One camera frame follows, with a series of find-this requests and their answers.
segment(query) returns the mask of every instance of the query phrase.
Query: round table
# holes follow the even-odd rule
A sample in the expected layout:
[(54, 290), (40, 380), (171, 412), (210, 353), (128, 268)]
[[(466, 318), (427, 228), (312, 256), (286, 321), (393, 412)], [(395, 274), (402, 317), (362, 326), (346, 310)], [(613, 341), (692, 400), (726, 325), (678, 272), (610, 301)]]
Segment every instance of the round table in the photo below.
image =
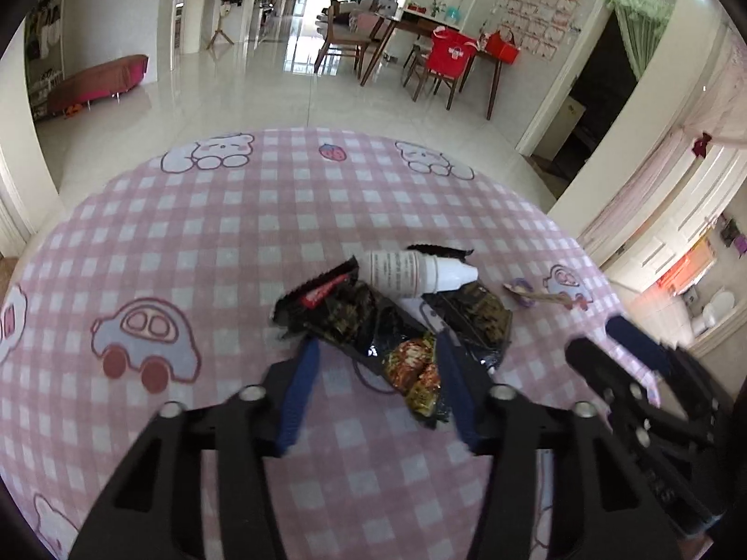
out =
[[(351, 254), (412, 243), (473, 248), (470, 263), (514, 309), (496, 380), (550, 406), (593, 399), (563, 354), (586, 335), (658, 401), (652, 374), (604, 334), (621, 310), (604, 276), (514, 192), (403, 141), (323, 128), (223, 136), (114, 178), (10, 289), (0, 465), (21, 512), (66, 557), (162, 403), (222, 402), (293, 353), (270, 325), (281, 294)], [(502, 289), (514, 278), (552, 288), (558, 269), (584, 287), (585, 310), (521, 308)], [(400, 396), (364, 388), (330, 346), (298, 444), (266, 463), (290, 559), (463, 558), (488, 469), (452, 426), (421, 428)], [(213, 558), (214, 491), (207, 499)]]

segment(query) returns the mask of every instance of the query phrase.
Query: black snack bag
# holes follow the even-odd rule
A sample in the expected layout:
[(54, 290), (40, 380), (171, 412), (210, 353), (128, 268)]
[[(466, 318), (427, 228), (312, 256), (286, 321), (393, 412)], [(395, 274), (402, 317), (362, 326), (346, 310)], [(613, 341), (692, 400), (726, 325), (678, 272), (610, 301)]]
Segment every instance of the black snack bag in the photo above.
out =
[(311, 332), (384, 377), (425, 426), (446, 421), (432, 334), (357, 274), (352, 258), (302, 284), (278, 300), (273, 322), (285, 336)]
[[(472, 251), (432, 245), (408, 250), (464, 261)], [(423, 300), (458, 336), (467, 352), (487, 369), (497, 369), (510, 344), (513, 314), (479, 280), (457, 290), (423, 295)]]

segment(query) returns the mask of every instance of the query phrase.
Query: bathroom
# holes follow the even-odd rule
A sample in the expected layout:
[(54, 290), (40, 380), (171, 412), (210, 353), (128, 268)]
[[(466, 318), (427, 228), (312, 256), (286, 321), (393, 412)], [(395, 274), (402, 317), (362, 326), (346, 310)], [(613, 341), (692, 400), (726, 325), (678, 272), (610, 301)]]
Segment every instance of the bathroom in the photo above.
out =
[(696, 353), (747, 322), (747, 182), (708, 232), (641, 294), (615, 285), (652, 337)]

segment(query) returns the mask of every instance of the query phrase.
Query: bottle label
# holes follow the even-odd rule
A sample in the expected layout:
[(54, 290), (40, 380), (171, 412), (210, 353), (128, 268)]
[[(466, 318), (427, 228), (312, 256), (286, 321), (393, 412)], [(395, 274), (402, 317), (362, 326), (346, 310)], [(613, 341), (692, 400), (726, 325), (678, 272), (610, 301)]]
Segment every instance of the bottle label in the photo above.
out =
[(415, 297), (417, 253), (374, 251), (371, 258), (371, 286), (388, 297)]

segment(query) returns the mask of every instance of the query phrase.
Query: white bottle cap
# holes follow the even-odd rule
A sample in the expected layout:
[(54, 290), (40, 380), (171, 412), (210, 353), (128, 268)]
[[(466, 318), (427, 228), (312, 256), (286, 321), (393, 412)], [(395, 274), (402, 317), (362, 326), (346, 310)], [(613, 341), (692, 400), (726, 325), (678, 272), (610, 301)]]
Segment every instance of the white bottle cap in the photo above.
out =
[(457, 290), (465, 284), (477, 280), (477, 267), (462, 263), (459, 259), (436, 258), (436, 289), (435, 293), (442, 290)]

